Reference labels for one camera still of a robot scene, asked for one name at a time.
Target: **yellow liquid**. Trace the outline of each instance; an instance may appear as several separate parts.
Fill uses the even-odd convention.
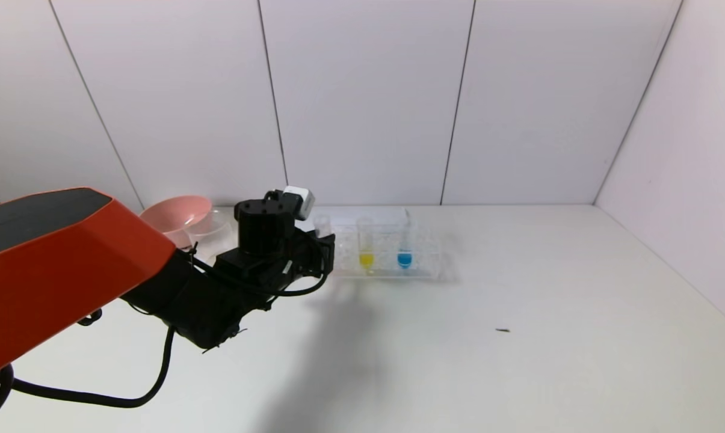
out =
[[[373,268],[374,261],[375,256],[373,253],[360,253],[360,265],[362,265],[363,269]]]

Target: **black panel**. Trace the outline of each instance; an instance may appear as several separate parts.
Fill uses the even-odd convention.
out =
[[[76,188],[0,204],[0,252],[81,222],[111,200],[92,189]]]

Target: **test tube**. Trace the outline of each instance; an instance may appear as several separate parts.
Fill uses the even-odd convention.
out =
[[[413,230],[410,214],[406,211],[406,223],[400,230],[400,250],[397,252],[397,264],[402,269],[408,269],[413,263]]]
[[[324,238],[332,233],[329,215],[321,213],[318,216],[315,216],[313,223],[315,224],[315,233],[317,238]]]
[[[363,216],[357,220],[357,249],[359,250],[360,266],[366,271],[373,268],[373,220]]]

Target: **white table surface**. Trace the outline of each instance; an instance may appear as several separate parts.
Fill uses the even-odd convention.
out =
[[[177,337],[142,408],[13,392],[0,433],[725,432],[725,317],[601,210],[409,209],[442,237],[444,280],[331,278],[207,354]],[[115,301],[15,373],[134,398],[165,329]]]

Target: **orange panel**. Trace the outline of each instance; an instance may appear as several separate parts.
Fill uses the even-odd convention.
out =
[[[121,203],[0,252],[0,368],[156,275],[175,246]]]

